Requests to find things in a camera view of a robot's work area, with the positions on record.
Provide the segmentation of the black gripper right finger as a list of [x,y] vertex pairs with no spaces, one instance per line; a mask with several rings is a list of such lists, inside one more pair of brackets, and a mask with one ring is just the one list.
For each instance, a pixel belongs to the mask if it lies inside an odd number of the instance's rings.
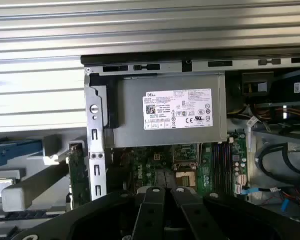
[[194,239],[300,240],[300,222],[233,196],[199,198],[189,189],[171,189]]

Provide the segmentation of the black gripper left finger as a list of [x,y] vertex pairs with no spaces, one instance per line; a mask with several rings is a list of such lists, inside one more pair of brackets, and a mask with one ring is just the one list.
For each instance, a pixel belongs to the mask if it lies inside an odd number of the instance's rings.
[[165,189],[146,187],[136,196],[122,190],[59,215],[17,234],[18,240],[161,240]]

